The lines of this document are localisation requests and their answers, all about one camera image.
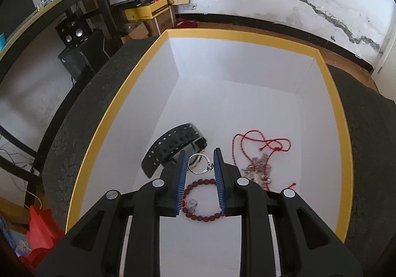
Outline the black desk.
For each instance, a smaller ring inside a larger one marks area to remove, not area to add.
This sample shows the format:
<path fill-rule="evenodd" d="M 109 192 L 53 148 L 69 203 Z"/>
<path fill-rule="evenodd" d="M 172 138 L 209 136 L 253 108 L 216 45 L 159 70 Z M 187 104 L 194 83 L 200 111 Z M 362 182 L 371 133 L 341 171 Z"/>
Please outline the black desk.
<path fill-rule="evenodd" d="M 44 8 L 36 11 L 28 20 L 25 21 L 24 24 L 18 27 L 13 36 L 7 40 L 5 47 L 1 51 L 1 82 L 4 80 L 13 63 L 24 51 L 27 45 L 58 16 L 66 12 L 72 5 L 79 1 L 81 0 L 54 0 Z M 103 16 L 104 23 L 113 43 L 115 44 L 115 48 L 121 48 L 123 45 L 121 36 L 118 32 L 113 16 L 111 15 L 108 0 L 97 0 L 97 3 L 99 13 Z M 25 153 L 33 156 L 35 160 L 40 159 L 41 155 L 38 152 L 18 140 L 2 126 L 1 136 L 20 150 L 23 150 Z M 35 175 L 33 172 L 24 170 L 3 156 L 1 156 L 1 168 L 9 174 L 18 177 L 29 184 L 33 184 L 34 186 L 38 186 L 42 183 L 41 174 Z"/>

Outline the black computer monitor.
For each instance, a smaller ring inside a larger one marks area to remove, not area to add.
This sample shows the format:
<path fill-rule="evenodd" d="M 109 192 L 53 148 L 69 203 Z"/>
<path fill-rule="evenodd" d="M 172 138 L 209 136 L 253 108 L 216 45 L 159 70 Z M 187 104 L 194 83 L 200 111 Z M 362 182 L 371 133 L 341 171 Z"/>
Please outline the black computer monitor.
<path fill-rule="evenodd" d="M 1 34 L 10 37 L 35 10 L 32 0 L 4 0 L 1 4 Z"/>

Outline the black speaker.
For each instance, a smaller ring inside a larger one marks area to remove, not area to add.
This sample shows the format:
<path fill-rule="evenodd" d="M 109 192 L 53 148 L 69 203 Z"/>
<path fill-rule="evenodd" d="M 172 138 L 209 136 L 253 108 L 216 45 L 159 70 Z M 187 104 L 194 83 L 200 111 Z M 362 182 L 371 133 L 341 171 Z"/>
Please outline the black speaker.
<path fill-rule="evenodd" d="M 63 19 L 55 29 L 66 47 L 78 46 L 87 40 L 92 32 L 87 21 L 76 14 Z"/>

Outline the yellow white storage box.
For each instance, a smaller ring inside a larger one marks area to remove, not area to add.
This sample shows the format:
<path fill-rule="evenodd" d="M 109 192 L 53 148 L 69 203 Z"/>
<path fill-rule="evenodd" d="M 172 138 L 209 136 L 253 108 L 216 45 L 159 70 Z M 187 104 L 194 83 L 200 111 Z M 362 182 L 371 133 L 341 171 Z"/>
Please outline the yellow white storage box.
<path fill-rule="evenodd" d="M 345 239 L 352 208 L 350 135 L 333 78 L 319 51 L 279 38 L 224 30 L 173 30 L 125 80 L 87 149 L 67 227 L 108 190 L 147 182 L 140 167 L 154 140 L 192 123 L 226 162 L 246 165 L 237 133 L 287 138 L 270 160 L 271 188 L 296 184 L 309 206 Z"/>

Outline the black and gold wristwatch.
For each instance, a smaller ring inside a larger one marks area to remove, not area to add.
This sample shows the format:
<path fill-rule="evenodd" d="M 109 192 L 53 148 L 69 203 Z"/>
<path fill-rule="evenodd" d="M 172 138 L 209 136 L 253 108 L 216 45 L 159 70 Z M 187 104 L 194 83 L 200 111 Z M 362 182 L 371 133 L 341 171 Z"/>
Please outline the black and gold wristwatch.
<path fill-rule="evenodd" d="M 151 178 L 157 168 L 168 163 L 176 163 L 182 150 L 186 155 L 201 153 L 207 147 L 207 140 L 192 123 L 181 124 L 162 134 L 149 148 L 141 167 L 144 174 Z"/>

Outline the white door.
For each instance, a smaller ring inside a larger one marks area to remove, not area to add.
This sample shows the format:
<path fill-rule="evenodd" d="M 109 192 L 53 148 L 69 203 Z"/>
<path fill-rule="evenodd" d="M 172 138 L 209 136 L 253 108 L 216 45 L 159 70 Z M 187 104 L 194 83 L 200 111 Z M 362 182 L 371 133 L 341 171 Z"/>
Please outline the white door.
<path fill-rule="evenodd" d="M 395 6 L 381 50 L 371 76 L 378 92 L 395 101 Z"/>

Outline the red plastic bag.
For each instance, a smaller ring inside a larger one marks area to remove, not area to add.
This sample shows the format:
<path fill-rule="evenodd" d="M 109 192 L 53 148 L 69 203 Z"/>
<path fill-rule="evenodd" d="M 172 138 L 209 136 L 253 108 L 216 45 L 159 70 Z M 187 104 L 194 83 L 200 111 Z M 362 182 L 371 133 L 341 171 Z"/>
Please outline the red plastic bag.
<path fill-rule="evenodd" d="M 50 209 L 42 210 L 31 206 L 29 215 L 27 240 L 31 246 L 31 252 L 26 257 L 20 257 L 20 260 L 34 274 L 38 265 L 59 243 L 65 233 L 53 219 Z"/>

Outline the red cloth on floor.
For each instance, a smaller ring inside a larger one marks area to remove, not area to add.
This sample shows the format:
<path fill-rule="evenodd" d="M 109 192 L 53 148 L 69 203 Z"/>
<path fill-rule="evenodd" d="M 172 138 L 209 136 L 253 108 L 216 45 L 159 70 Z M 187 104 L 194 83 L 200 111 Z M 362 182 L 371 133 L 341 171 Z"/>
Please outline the red cloth on floor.
<path fill-rule="evenodd" d="M 174 23 L 174 28 L 197 28 L 198 23 L 194 20 L 185 18 L 177 18 Z"/>

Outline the small silver earring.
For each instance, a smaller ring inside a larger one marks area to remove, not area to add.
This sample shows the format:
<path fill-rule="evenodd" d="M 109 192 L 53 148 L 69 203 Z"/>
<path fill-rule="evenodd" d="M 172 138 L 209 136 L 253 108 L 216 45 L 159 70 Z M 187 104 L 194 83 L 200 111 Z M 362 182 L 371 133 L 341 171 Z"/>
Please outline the small silver earring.
<path fill-rule="evenodd" d="M 195 199 L 189 199 L 186 202 L 185 207 L 187 208 L 187 211 L 189 213 L 194 214 L 196 212 L 197 205 L 198 205 L 198 202 Z"/>

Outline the yellow cardboard box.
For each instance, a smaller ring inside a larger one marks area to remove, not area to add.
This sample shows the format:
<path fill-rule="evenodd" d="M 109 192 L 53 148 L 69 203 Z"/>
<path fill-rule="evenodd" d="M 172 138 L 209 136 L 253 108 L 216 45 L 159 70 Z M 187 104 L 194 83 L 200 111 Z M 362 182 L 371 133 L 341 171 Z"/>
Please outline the yellow cardboard box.
<path fill-rule="evenodd" d="M 124 14 L 128 21 L 151 20 L 167 11 L 169 5 L 167 2 L 155 2 L 150 5 L 140 6 L 132 9 L 125 9 Z"/>

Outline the black subwoofer box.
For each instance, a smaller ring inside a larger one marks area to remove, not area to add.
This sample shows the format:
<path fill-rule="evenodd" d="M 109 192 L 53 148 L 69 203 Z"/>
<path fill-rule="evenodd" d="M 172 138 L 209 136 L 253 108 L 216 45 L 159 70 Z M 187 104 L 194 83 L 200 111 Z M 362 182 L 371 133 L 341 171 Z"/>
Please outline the black subwoofer box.
<path fill-rule="evenodd" d="M 73 80 L 93 76 L 110 59 L 113 52 L 102 30 L 95 30 L 78 46 L 65 48 L 58 59 Z"/>

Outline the brown cardboard box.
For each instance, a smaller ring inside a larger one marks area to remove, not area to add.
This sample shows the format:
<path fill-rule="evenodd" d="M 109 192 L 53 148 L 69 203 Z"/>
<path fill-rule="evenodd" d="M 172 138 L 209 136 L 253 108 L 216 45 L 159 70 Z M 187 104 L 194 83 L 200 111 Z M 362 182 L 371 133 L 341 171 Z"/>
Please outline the brown cardboard box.
<path fill-rule="evenodd" d="M 144 21 L 150 36 L 160 36 L 165 30 L 174 27 L 174 14 L 169 7 L 161 11 L 153 19 Z"/>

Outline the black patterned table cloth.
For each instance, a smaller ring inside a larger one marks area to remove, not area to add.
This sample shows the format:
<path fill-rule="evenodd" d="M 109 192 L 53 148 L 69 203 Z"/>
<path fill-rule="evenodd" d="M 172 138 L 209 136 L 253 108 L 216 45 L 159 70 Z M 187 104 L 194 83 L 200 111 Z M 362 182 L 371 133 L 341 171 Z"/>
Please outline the black patterned table cloth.
<path fill-rule="evenodd" d="M 87 83 L 76 85 L 52 122 L 42 174 L 54 218 L 65 227 L 80 165 L 99 122 L 153 38 L 126 42 Z M 395 275 L 395 103 L 331 67 L 352 143 L 354 192 L 346 245 L 365 276 Z"/>

